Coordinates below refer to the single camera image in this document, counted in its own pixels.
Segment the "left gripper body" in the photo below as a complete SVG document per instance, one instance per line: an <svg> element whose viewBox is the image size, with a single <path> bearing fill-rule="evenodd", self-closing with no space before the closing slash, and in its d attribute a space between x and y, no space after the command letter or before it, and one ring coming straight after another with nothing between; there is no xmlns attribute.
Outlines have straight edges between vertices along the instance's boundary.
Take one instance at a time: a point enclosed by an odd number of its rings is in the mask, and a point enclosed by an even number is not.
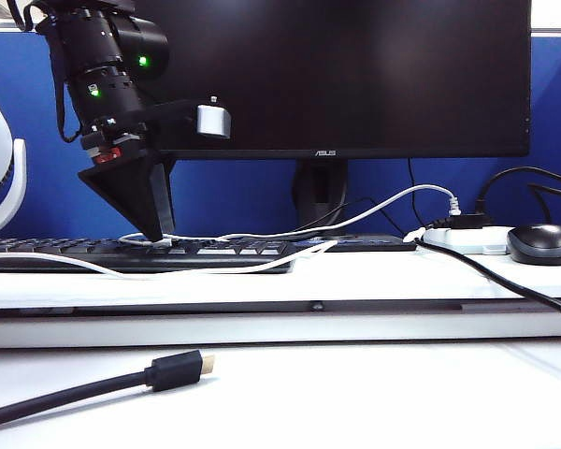
<svg viewBox="0 0 561 449"><path fill-rule="evenodd" d="M90 124L81 135L81 147L95 165L137 152L145 142L148 128L143 122L129 122L123 118L101 117Z"/></svg>

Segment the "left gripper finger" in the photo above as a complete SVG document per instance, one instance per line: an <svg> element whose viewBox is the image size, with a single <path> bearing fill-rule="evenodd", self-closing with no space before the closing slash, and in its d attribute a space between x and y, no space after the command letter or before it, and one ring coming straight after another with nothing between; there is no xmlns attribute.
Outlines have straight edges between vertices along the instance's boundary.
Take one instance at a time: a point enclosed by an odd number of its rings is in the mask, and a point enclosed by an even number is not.
<svg viewBox="0 0 561 449"><path fill-rule="evenodd" d="M162 234L174 232L174 214L168 188L168 177L163 164L156 164L150 175L152 196L157 221Z"/></svg>
<svg viewBox="0 0 561 449"><path fill-rule="evenodd" d="M157 188L151 182L155 168L146 152L126 153L84 169L78 176L147 239L158 241L164 229L154 195Z"/></svg>

